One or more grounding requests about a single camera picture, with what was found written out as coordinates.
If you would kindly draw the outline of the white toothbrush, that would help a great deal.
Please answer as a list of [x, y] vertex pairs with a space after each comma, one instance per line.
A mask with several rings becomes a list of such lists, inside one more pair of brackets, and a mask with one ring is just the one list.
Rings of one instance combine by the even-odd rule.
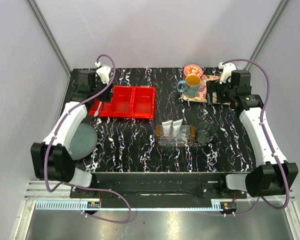
[[98, 104], [98, 106], [97, 106], [97, 109], [96, 109], [96, 111], [95, 111], [95, 113], [93, 115], [94, 117], [97, 117], [99, 115], [99, 111], [100, 111], [100, 108], [101, 108], [102, 104], [103, 104], [103, 102], [100, 101], [99, 104]]

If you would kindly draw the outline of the dark grey mug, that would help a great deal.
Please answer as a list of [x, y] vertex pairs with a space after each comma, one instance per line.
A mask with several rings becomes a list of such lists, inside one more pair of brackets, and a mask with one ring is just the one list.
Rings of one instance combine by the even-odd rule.
[[214, 126], [210, 122], [202, 121], [197, 125], [195, 140], [200, 144], [208, 144], [213, 139], [214, 134]]

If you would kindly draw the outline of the white toothpaste tube dark cap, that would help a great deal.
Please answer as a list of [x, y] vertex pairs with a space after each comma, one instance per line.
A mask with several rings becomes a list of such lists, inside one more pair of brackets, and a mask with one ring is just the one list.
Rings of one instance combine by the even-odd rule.
[[173, 136], [177, 136], [182, 126], [182, 123], [183, 123], [183, 119], [175, 120], [172, 122]]

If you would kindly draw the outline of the white toothpaste tube red cap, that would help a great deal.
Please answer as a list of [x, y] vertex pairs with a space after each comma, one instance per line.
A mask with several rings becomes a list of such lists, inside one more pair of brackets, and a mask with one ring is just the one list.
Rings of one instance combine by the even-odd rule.
[[163, 131], [163, 136], [164, 137], [168, 137], [169, 136], [169, 133], [170, 133], [170, 127], [172, 125], [172, 120], [167, 120], [167, 121], [163, 121], [161, 123], [161, 126], [162, 126], [162, 131]]

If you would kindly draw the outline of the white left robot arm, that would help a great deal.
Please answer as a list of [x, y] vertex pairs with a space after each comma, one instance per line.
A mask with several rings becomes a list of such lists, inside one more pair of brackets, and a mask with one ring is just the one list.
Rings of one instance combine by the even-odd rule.
[[81, 192], [88, 198], [97, 195], [99, 189], [92, 182], [92, 174], [75, 166], [69, 149], [78, 126], [87, 117], [94, 100], [111, 100], [115, 75], [116, 68], [107, 65], [96, 70], [81, 70], [78, 74], [79, 85], [65, 104], [56, 125], [42, 142], [32, 144], [30, 154], [34, 174], [44, 180], [48, 192], [55, 191], [49, 181], [57, 181], [60, 185], [81, 187]]

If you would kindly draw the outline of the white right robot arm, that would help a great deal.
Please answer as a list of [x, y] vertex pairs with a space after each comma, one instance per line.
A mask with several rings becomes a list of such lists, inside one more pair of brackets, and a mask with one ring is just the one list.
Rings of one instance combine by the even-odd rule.
[[264, 103], [252, 94], [251, 74], [247, 70], [232, 70], [219, 80], [206, 83], [209, 100], [229, 103], [235, 110], [251, 142], [256, 168], [249, 173], [227, 174], [217, 186], [218, 194], [229, 198], [235, 190], [252, 197], [287, 195], [297, 177], [296, 163], [288, 162], [270, 130]]

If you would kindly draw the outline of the red bin with toothpaste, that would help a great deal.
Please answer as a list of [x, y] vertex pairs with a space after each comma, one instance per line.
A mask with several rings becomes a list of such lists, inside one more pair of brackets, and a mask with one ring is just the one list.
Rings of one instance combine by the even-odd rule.
[[130, 118], [133, 87], [115, 85], [111, 99], [110, 116], [115, 118]]

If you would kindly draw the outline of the floral placemat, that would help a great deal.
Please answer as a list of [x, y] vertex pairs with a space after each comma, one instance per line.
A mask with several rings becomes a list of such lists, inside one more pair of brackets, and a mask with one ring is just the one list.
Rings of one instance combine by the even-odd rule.
[[184, 95], [184, 93], [181, 93], [182, 99], [184, 101], [189, 101], [189, 102], [198, 102], [198, 103], [207, 103], [207, 82], [209, 81], [219, 81], [220, 76], [218, 75], [205, 75], [203, 74], [200, 77], [200, 85], [198, 89], [198, 93], [194, 98], [189, 98]]

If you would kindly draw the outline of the blue floral mug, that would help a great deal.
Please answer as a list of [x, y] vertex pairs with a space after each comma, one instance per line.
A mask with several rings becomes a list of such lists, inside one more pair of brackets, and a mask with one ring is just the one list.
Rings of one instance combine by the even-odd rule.
[[195, 98], [199, 92], [201, 78], [197, 75], [188, 75], [185, 80], [180, 80], [177, 83], [178, 92], [185, 95], [187, 98]]

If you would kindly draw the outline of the red bin with mug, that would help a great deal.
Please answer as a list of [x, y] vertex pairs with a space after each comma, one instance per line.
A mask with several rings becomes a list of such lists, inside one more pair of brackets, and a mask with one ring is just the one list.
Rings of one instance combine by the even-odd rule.
[[132, 117], [135, 119], [153, 119], [155, 114], [156, 89], [154, 87], [135, 86], [132, 101]]

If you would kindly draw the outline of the red patterned bowl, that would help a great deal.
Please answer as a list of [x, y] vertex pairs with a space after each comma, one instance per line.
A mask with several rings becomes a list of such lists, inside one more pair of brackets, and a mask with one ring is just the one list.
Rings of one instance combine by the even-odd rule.
[[200, 78], [203, 75], [203, 69], [198, 65], [189, 64], [184, 67], [183, 74], [185, 77], [194, 75]]

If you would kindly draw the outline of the blue-grey ceramic plate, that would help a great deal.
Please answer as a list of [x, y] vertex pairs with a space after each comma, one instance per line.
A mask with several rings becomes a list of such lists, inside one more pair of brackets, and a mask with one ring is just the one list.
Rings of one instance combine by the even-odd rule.
[[96, 130], [87, 123], [80, 123], [69, 145], [69, 155], [77, 161], [86, 158], [94, 151], [98, 141]]

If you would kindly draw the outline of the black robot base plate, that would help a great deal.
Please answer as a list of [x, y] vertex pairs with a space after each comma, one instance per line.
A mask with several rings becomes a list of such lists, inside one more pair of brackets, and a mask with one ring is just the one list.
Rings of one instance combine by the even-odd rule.
[[91, 188], [115, 191], [129, 196], [191, 196], [199, 199], [246, 199], [240, 190], [219, 192], [216, 183], [198, 181], [95, 181]]

